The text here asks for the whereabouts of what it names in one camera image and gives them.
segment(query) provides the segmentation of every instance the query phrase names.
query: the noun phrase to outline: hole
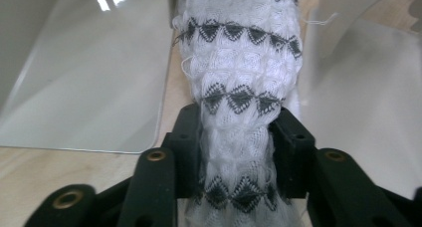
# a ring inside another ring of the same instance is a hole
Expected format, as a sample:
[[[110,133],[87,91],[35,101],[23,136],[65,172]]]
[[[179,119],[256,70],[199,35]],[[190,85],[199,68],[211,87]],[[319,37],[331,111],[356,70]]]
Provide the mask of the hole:
[[[338,161],[338,162],[345,161],[344,155],[336,151],[327,151],[325,153],[325,156],[328,159],[333,160],[333,161]]]
[[[55,209],[67,209],[80,202],[83,196],[84,192],[81,190],[70,190],[57,197],[53,202],[53,207]]]
[[[135,227],[151,227],[154,224],[150,215],[142,215],[136,220]]]
[[[389,220],[387,220],[385,217],[382,217],[382,216],[375,216],[375,217],[373,217],[372,218],[372,223],[375,225],[375,226],[382,226],[382,227],[394,227],[394,225],[389,221]]]
[[[157,150],[157,151],[150,153],[146,158],[150,161],[162,160],[162,159],[165,158],[165,153],[162,152],[161,150]]]
[[[296,139],[305,139],[305,136],[302,134],[297,134]]]

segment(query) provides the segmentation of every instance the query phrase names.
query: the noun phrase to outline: loose thread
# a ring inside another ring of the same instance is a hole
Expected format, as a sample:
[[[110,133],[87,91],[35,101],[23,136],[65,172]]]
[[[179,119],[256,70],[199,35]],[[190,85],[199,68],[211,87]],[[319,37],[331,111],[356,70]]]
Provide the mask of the loose thread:
[[[302,20],[309,24],[309,25],[322,25],[325,26],[329,23],[331,23],[337,16],[339,15],[339,13],[333,13],[331,16],[329,16],[328,19],[324,20],[324,21],[309,21],[309,20],[305,20],[304,18],[302,18]]]
[[[184,33],[181,33],[180,35],[178,35],[176,38],[174,38],[173,44],[171,44],[171,47],[174,47],[177,45],[177,43],[180,42],[181,37],[184,35]]]

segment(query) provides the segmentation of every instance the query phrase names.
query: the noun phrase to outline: wooden surface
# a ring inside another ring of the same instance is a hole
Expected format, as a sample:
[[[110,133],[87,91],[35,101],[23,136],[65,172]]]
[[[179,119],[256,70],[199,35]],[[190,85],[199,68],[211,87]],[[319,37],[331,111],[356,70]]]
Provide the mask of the wooden surface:
[[[416,19],[407,14],[412,0],[383,0],[365,15],[383,25],[408,31]],[[317,0],[301,0],[307,19]],[[301,23],[303,34],[306,23]],[[180,70],[177,48],[171,53],[159,139],[171,131],[179,110],[191,103],[187,80]],[[138,156],[83,151],[0,148],[0,226],[23,226],[38,205],[53,191],[85,183],[103,191],[132,175]]]

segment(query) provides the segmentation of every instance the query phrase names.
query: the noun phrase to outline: white knit fabric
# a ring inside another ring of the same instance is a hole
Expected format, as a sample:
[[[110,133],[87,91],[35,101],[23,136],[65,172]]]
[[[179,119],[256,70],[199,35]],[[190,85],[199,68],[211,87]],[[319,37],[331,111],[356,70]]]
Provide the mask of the white knit fabric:
[[[179,203],[181,226],[300,225],[277,193],[268,132],[302,66],[297,0],[179,2],[173,25],[204,127],[201,192]]]

